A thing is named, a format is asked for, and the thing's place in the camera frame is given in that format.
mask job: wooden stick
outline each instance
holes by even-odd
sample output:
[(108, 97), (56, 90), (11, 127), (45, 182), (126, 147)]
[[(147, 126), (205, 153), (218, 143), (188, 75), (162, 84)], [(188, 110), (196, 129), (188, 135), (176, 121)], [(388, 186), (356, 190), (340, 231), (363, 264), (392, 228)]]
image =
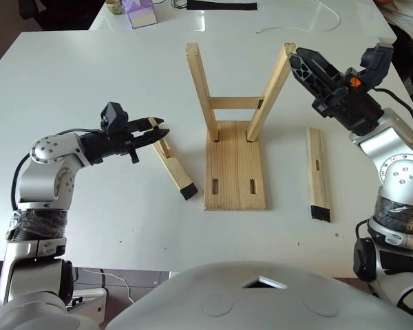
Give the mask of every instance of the wooden stick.
[(268, 117), (269, 111), (271, 111), (279, 92), (282, 90), (284, 82), (288, 78), (290, 72), (288, 54), (294, 51), (295, 44), (293, 43), (285, 43), (280, 50), (273, 73), (271, 74), (264, 91), (264, 101), (262, 106), (255, 111), (253, 119), (251, 119), (248, 125), (246, 139), (249, 142), (254, 142), (257, 139), (259, 132), (263, 127), (263, 123)]
[(167, 144), (165, 143), (164, 139), (162, 138), (162, 139), (158, 140), (158, 142), (156, 142), (156, 143), (159, 144), (160, 149), (162, 150), (162, 153), (164, 154), (165, 158), (170, 158), (171, 155), (170, 155), (170, 152), (167, 148)]
[(321, 131), (311, 127), (307, 130), (308, 180), (310, 209), (313, 219), (330, 222), (330, 192), (328, 169), (324, 157), (324, 142)]
[(213, 109), (259, 109), (264, 97), (243, 97), (243, 98), (210, 98)]
[[(167, 150), (169, 157), (164, 154), (160, 141), (162, 141), (162, 143), (165, 145), (165, 150)], [(153, 148), (154, 151), (158, 154), (160, 160), (164, 164), (174, 183), (179, 188), (179, 191), (185, 198), (185, 200), (194, 196), (197, 193), (198, 189), (188, 177), (178, 158), (176, 158), (174, 152), (168, 145), (166, 139), (162, 138), (159, 141), (153, 143)]]
[[(150, 121), (151, 125), (153, 125), (153, 127), (159, 126), (158, 123), (154, 120), (153, 117), (150, 117), (150, 118), (149, 118), (149, 121)], [(162, 152), (164, 153), (165, 157), (166, 157), (166, 158), (169, 158), (169, 157), (170, 157), (170, 153), (169, 153), (169, 151), (168, 151), (168, 149), (167, 149), (167, 145), (165, 144), (164, 139), (160, 139), (160, 140), (158, 140), (156, 143), (159, 143), (159, 146), (160, 146), (160, 148), (162, 149)]]
[(191, 76), (193, 77), (195, 90), (198, 93), (200, 107), (202, 108), (202, 112), (204, 114), (209, 136), (213, 141), (218, 141), (218, 124), (215, 120), (214, 111), (210, 104), (207, 78), (205, 77), (204, 66), (202, 64), (202, 59), (200, 58), (198, 44), (187, 44), (187, 48), (185, 49), (185, 56), (187, 57), (188, 66), (191, 71)]

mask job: plastic wrap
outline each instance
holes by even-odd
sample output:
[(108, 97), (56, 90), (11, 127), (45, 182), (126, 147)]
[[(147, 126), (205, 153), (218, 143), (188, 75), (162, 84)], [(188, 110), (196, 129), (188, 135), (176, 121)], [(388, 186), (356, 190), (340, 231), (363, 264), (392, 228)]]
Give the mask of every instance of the plastic wrap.
[(411, 205), (395, 203), (378, 196), (374, 219), (389, 229), (413, 234), (413, 206)]
[(56, 239), (63, 237), (67, 225), (67, 211), (18, 210), (15, 211), (8, 230), (11, 241)]

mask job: power cord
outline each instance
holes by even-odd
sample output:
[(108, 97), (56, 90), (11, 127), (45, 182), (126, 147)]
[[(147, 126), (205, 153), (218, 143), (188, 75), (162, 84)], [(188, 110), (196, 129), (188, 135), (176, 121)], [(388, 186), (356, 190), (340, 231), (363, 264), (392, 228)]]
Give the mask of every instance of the power cord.
[(386, 93), (390, 96), (392, 96), (400, 105), (402, 105), (404, 108), (406, 108), (408, 110), (408, 112), (410, 112), (410, 115), (412, 116), (413, 119), (413, 109), (410, 108), (410, 106), (405, 103), (404, 101), (402, 101), (402, 99), (400, 99), (398, 96), (396, 96), (392, 91), (385, 89), (385, 88), (374, 88), (374, 91), (382, 91), (383, 93)]
[(78, 277), (80, 277), (80, 275), (78, 274), (78, 268), (75, 267), (75, 279), (74, 279), (74, 283), (78, 280)]
[(133, 300), (133, 299), (130, 298), (130, 286), (129, 286), (129, 283), (127, 283), (127, 281), (126, 281), (124, 278), (119, 277), (119, 276), (117, 276), (117, 275), (110, 274), (110, 273), (104, 273), (104, 271), (103, 271), (103, 272), (94, 272), (93, 270), (89, 270), (89, 269), (87, 269), (87, 268), (83, 268), (83, 270), (84, 270), (85, 272), (89, 272), (89, 273), (92, 273), (92, 274), (97, 274), (97, 275), (102, 275), (102, 276), (112, 276), (112, 277), (117, 278), (118, 280), (124, 282), (125, 287), (127, 288), (127, 299), (128, 299), (132, 304), (135, 303), (135, 300)]
[(99, 269), (100, 271), (101, 271), (101, 274), (103, 275), (102, 276), (102, 283), (101, 283), (101, 287), (104, 289), (105, 288), (105, 273), (104, 273), (104, 269), (103, 268), (100, 268)]
[(184, 3), (183, 5), (178, 5), (178, 0), (171, 0), (171, 7), (176, 9), (185, 9), (187, 7), (187, 3)]
[(358, 222), (357, 226), (355, 227), (355, 235), (357, 236), (357, 239), (359, 239), (359, 228), (360, 228), (363, 224), (367, 223), (367, 221), (369, 221), (369, 219), (363, 220), (363, 221), (361, 221), (361, 222)]
[(341, 17), (338, 15), (338, 13), (335, 12), (331, 7), (329, 7), (325, 3), (321, 2), (320, 0), (311, 0), (311, 1), (313, 1), (315, 3), (318, 3), (319, 5), (322, 5), (323, 7), (325, 7), (329, 11), (331, 11), (336, 16), (337, 22), (335, 23), (334, 26), (332, 26), (328, 29), (325, 29), (325, 30), (309, 30), (309, 29), (304, 29), (302, 27), (296, 27), (296, 26), (291, 26), (291, 25), (285, 25), (285, 26), (279, 25), (279, 26), (273, 26), (273, 27), (266, 27), (264, 29), (260, 29), (258, 31), (255, 31), (255, 33), (259, 34), (259, 33), (262, 33), (262, 32), (276, 30), (276, 29), (283, 29), (283, 28), (290, 28), (290, 29), (295, 29), (295, 30), (305, 31), (305, 32), (329, 32), (329, 31), (332, 31), (332, 30), (336, 29), (338, 27), (338, 25), (341, 23)]
[[(67, 133), (72, 133), (72, 132), (98, 132), (99, 129), (68, 129), (66, 131), (62, 131), (60, 133), (57, 133), (57, 135), (63, 135)], [(17, 206), (17, 198), (15, 196), (15, 192), (17, 190), (17, 180), (19, 178), (19, 173), (25, 162), (29, 158), (29, 153), (27, 153), (19, 162), (17, 167), (15, 168), (14, 172), (14, 177), (12, 178), (12, 185), (11, 185), (11, 205), (12, 205), (12, 210), (17, 211), (18, 206)]]

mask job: cup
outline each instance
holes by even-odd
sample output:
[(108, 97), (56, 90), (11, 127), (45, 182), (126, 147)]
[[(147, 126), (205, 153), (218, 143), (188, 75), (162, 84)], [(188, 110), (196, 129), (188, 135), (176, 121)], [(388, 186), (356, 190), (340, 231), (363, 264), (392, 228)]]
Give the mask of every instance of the cup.
[(123, 12), (123, 4), (120, 0), (105, 0), (105, 5), (112, 14), (119, 15)]

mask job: orange light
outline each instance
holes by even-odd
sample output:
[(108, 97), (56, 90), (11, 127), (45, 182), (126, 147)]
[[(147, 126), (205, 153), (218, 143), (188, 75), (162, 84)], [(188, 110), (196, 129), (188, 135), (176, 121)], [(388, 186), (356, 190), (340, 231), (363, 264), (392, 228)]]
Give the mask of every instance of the orange light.
[(350, 86), (358, 87), (361, 84), (361, 81), (357, 77), (352, 77), (350, 79)]

